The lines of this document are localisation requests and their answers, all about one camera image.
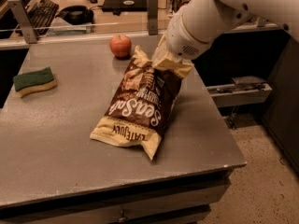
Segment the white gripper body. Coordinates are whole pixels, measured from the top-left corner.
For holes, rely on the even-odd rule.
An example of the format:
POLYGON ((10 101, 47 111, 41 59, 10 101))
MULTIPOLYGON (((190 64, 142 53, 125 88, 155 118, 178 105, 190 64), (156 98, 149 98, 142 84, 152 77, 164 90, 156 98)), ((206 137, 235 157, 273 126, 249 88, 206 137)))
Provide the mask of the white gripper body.
POLYGON ((207 51, 217 34, 218 12, 215 6, 183 6, 170 20, 166 47, 174 55, 193 60, 207 51))

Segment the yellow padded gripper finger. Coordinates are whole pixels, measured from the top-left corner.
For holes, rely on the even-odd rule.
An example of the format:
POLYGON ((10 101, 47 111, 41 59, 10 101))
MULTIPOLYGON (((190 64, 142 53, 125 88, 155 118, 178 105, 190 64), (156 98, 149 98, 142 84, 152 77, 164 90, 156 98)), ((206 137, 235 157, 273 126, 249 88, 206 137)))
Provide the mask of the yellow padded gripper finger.
POLYGON ((165 54, 167 52, 166 47, 166 36, 163 35, 157 45, 156 50, 154 51, 151 60, 153 64, 161 63, 165 59, 165 54))
POLYGON ((167 57, 152 61, 152 67, 161 71, 171 71, 180 78, 185 78, 193 69, 192 63, 183 62, 181 59, 171 60, 167 57))

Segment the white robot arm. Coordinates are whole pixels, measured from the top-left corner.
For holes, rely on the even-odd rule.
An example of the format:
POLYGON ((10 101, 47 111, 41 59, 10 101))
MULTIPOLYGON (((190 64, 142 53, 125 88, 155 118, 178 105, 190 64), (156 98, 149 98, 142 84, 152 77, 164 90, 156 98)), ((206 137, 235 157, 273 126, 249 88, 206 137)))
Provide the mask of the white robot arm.
POLYGON ((241 73, 234 63, 233 47, 210 50, 213 42, 253 17, 274 23, 293 39, 299 39, 299 0, 191 0, 170 20, 153 56, 158 69, 187 68, 195 61, 203 77, 224 77, 241 73))

